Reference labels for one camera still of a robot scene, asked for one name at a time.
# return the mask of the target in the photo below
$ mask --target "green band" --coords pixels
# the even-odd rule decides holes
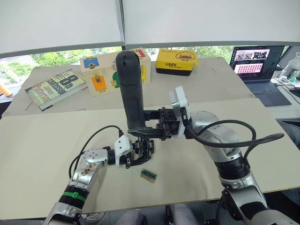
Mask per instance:
[[[83,197],[83,196],[81,196],[81,195],[79,195],[78,192],[68,192],[68,191],[65,191],[62,195],[70,196],[72,198],[77,198],[77,199],[79,199],[81,201],[84,201],[84,202],[86,200],[86,198]]]

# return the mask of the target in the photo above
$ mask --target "orange object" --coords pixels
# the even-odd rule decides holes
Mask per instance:
[[[10,96],[12,92],[4,86],[4,84],[0,84],[0,91],[6,96]]]
[[[91,80],[93,82],[96,91],[105,92],[107,90],[107,86],[105,84],[104,77],[103,76],[99,76],[99,77],[100,77],[99,82],[97,82],[95,77],[92,77]]]

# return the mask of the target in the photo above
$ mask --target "clear bottle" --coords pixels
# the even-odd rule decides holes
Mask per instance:
[[[282,71],[279,81],[281,83],[287,84],[294,77],[298,77],[300,74],[300,52],[296,53],[296,57],[289,61],[288,65]]]

